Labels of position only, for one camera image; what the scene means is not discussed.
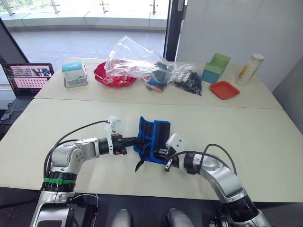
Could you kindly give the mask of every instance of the laptop keyboard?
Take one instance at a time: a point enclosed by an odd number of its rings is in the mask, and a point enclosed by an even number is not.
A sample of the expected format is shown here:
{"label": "laptop keyboard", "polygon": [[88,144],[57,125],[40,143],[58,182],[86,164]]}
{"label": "laptop keyboard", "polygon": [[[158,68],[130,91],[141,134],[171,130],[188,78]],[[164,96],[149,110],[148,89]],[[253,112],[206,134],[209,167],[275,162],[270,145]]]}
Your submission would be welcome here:
{"label": "laptop keyboard", "polygon": [[31,98],[17,98],[10,106],[9,110],[24,111],[28,104],[32,101]]}

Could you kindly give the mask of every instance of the cable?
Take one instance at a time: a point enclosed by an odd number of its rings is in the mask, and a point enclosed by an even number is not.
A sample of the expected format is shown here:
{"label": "cable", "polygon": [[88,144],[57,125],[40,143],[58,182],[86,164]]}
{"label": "cable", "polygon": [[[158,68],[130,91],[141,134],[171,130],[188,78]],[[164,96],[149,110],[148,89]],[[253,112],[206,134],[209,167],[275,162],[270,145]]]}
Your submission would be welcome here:
{"label": "cable", "polygon": [[99,200],[100,200],[100,198],[99,198],[99,196],[97,195],[97,193],[96,193],[95,195],[96,195],[96,197],[98,198],[98,199],[97,199],[97,207],[99,207]]}
{"label": "cable", "polygon": [[48,164],[48,161],[49,161],[49,156],[51,155],[51,152],[52,150],[50,150],[46,157],[45,157],[45,160],[44,160],[44,165],[43,165],[43,178],[46,178],[46,167],[47,167],[47,164]]}
{"label": "cable", "polygon": [[[208,144],[208,145],[205,147],[205,149],[204,149],[203,152],[199,152],[199,151],[189,151],[189,152],[188,152],[188,151],[182,151],[182,152],[179,152],[179,153],[177,153],[177,154],[180,155],[180,154],[194,153],[194,154],[202,155],[201,160],[200,160],[200,163],[199,163],[199,165],[198,165],[198,167],[197,167],[197,172],[196,172],[196,173],[198,173],[198,172],[200,171],[201,167],[202,167],[202,163],[203,163],[204,156],[209,156],[209,155],[206,154],[206,152],[207,152],[207,149],[208,149],[209,147],[211,147],[211,146],[218,147],[218,148],[220,148],[222,151],[224,151],[224,153],[227,155],[227,157],[229,158],[229,160],[230,160],[231,163],[232,163],[233,172],[235,173],[235,175],[237,175],[236,165],[235,165],[235,163],[234,163],[234,161],[233,161],[231,155],[230,155],[223,147],[221,147],[221,146],[218,145],[218,144],[215,144],[215,143],[210,143],[210,144]],[[166,162],[167,162],[168,160],[172,159],[173,157],[175,157],[175,155],[172,155],[172,156],[166,158]],[[217,161],[221,162],[224,166],[228,167],[228,165],[226,165],[221,159],[219,159],[219,158],[217,158],[217,157],[215,157],[215,156],[213,156],[213,158],[216,159]]]}
{"label": "cable", "polygon": [[231,163],[232,163],[233,172],[235,173],[235,175],[237,175],[236,165],[235,165],[235,163],[233,162],[233,159],[232,159],[232,157],[230,156],[230,154],[229,154],[223,147],[221,147],[220,145],[215,144],[215,143],[210,143],[210,144],[208,144],[208,145],[205,147],[205,149],[204,149],[204,151],[203,151],[203,155],[202,155],[202,157],[201,157],[201,161],[200,161],[199,166],[198,166],[198,170],[200,171],[201,166],[202,166],[202,163],[203,163],[204,156],[205,156],[205,154],[206,154],[206,152],[207,152],[207,149],[208,149],[209,147],[211,147],[211,146],[213,146],[213,147],[218,147],[218,148],[220,148],[222,151],[224,151],[224,153],[227,155],[227,157],[229,158],[229,160],[230,160]]}
{"label": "cable", "polygon": [[81,129],[84,129],[84,128],[86,128],[86,127],[89,127],[89,126],[91,126],[91,125],[98,124],[98,123],[104,123],[104,122],[107,123],[108,121],[106,120],[106,121],[93,122],[93,123],[91,123],[91,124],[87,124],[87,125],[84,125],[84,126],[82,126],[82,127],[80,127],[80,128],[77,128],[77,129],[75,129],[75,130],[73,130],[73,131],[71,131],[71,132],[65,134],[64,136],[62,136],[62,137],[55,143],[54,147],[51,149],[51,152],[50,152],[50,155],[49,155],[48,164],[47,164],[47,168],[46,168],[46,177],[48,177],[49,171],[50,171],[50,169],[51,169],[53,151],[56,149],[57,146],[59,146],[59,143],[60,143],[65,137],[71,135],[72,133],[74,133],[74,132],[76,132],[76,131],[79,131],[79,130],[81,130]]}
{"label": "cable", "polygon": [[73,200],[74,200],[74,199],[76,199],[76,198],[78,198],[78,197],[84,196],[84,195],[88,195],[88,196],[95,197],[95,198],[97,199],[97,202],[98,202],[98,200],[100,200],[100,198],[97,196],[97,194],[96,194],[96,195],[91,195],[91,194],[81,194],[81,195],[77,195],[76,197],[74,197],[74,198],[73,198]]}
{"label": "cable", "polygon": [[75,223],[76,227],[80,227],[79,223],[77,222],[75,216],[72,216],[72,220]]}
{"label": "cable", "polygon": [[[197,154],[197,155],[202,155],[203,152],[200,152],[200,151],[192,151],[192,150],[185,150],[185,151],[181,151],[179,153],[175,153],[171,156],[169,156],[168,158],[166,158],[166,162],[176,156],[179,156],[179,155],[183,155],[183,154]],[[216,159],[217,161],[221,162],[223,164],[223,166],[229,168],[229,166],[223,162],[221,159],[219,159],[218,157],[214,156],[214,155],[210,155],[210,154],[204,154],[205,156],[208,156],[208,157],[212,157],[213,159]]]}

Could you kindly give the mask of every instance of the green band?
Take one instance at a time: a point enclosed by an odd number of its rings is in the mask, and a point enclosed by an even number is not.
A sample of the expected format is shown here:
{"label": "green band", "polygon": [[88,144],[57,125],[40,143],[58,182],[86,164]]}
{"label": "green band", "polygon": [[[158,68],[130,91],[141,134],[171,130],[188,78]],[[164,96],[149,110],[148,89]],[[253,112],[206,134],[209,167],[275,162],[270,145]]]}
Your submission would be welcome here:
{"label": "green band", "polygon": [[44,183],[55,183],[57,185],[76,183],[75,180],[64,180],[62,178],[52,179],[52,178],[44,178]]}

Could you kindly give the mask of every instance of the tiled floor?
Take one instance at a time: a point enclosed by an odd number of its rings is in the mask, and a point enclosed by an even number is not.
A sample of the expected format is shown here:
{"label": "tiled floor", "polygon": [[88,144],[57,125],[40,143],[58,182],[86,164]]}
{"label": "tiled floor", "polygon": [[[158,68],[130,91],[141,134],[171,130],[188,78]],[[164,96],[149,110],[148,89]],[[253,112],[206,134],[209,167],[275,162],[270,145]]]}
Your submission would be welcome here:
{"label": "tiled floor", "polygon": [[[149,50],[163,54],[165,32],[138,30],[71,30],[11,32],[31,63],[51,63],[57,70],[68,57],[107,58],[127,35]],[[0,71],[0,84],[7,80]]]}

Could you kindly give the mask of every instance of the blue fabric case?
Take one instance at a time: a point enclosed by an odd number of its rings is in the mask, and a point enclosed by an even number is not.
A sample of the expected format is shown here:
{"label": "blue fabric case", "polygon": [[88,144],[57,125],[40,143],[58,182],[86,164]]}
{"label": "blue fabric case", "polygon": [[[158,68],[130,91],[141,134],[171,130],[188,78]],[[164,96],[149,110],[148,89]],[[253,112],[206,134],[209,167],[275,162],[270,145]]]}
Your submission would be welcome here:
{"label": "blue fabric case", "polygon": [[166,148],[165,143],[169,139],[169,131],[170,122],[149,122],[142,116],[140,117],[138,133],[140,143],[134,145],[134,150],[139,153],[141,164],[143,164],[144,161],[166,164],[165,159],[155,155],[154,151]]}

